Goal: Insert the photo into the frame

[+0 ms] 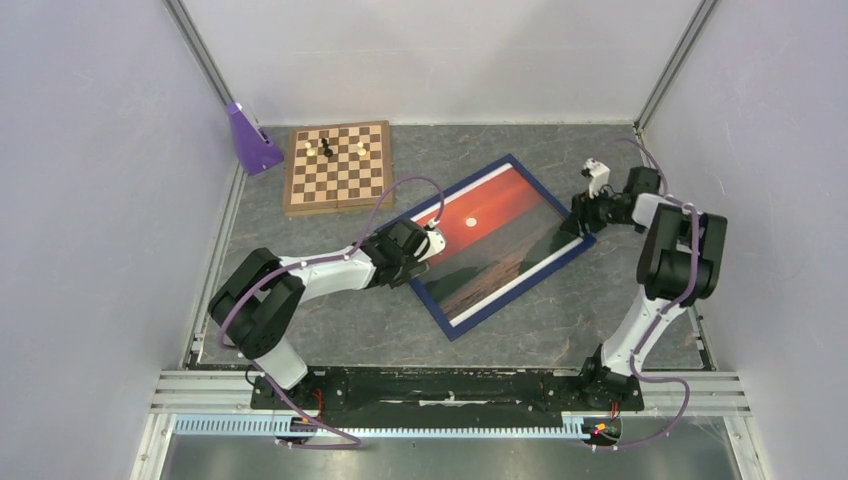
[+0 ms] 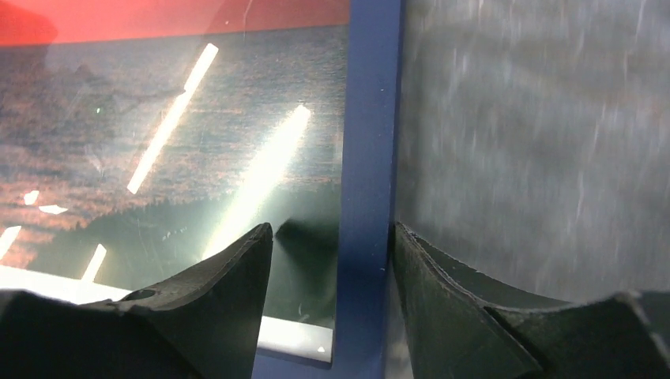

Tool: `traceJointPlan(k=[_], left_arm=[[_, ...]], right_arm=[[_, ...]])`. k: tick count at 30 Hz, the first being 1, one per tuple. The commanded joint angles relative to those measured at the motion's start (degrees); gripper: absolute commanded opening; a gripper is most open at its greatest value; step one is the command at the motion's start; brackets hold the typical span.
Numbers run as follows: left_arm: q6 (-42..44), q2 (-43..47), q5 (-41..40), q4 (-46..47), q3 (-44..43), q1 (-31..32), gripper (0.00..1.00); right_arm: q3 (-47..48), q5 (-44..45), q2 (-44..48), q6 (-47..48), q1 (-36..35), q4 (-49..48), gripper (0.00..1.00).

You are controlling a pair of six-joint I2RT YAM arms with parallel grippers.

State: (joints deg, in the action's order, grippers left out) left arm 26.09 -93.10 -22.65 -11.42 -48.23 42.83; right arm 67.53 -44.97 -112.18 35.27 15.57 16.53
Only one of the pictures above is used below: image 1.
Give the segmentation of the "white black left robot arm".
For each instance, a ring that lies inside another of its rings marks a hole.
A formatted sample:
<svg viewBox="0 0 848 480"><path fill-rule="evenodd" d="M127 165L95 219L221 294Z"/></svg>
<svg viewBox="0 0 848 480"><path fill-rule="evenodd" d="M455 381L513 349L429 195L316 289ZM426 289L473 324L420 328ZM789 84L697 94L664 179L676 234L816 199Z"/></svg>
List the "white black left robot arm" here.
<svg viewBox="0 0 848 480"><path fill-rule="evenodd" d="M429 269L447 240L433 223L390 222L360 245L325 255L285 257L253 250L208 303L219 333L276 383L276 396L291 408L307 405L314 383L286 330L297 308L342 291L396 288Z"/></svg>

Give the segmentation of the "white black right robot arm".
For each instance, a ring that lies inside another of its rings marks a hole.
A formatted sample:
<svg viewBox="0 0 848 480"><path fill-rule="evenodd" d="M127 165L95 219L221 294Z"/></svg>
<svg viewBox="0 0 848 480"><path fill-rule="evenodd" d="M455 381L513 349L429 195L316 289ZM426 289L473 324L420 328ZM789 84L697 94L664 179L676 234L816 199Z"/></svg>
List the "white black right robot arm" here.
<svg viewBox="0 0 848 480"><path fill-rule="evenodd" d="M588 159L581 174L588 188L573 196L563 231L585 237L609 225L631 225L645 236L634 302L579 374L580 400L602 408L636 398L645 357L659 337L686 308L713 294L728 220L660 195L662 177L656 169L632 168L619 192L609 186L610 169L599 161Z"/></svg>

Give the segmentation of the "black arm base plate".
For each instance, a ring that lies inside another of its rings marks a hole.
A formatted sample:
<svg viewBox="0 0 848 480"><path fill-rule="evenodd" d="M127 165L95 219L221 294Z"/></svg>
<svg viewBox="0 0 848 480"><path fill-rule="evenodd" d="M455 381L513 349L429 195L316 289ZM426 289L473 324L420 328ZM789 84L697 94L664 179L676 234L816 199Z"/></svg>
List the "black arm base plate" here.
<svg viewBox="0 0 848 480"><path fill-rule="evenodd" d="M638 412L639 381L573 370L494 367L310 366L283 392L297 406L349 412L383 403L531 404L547 411Z"/></svg>

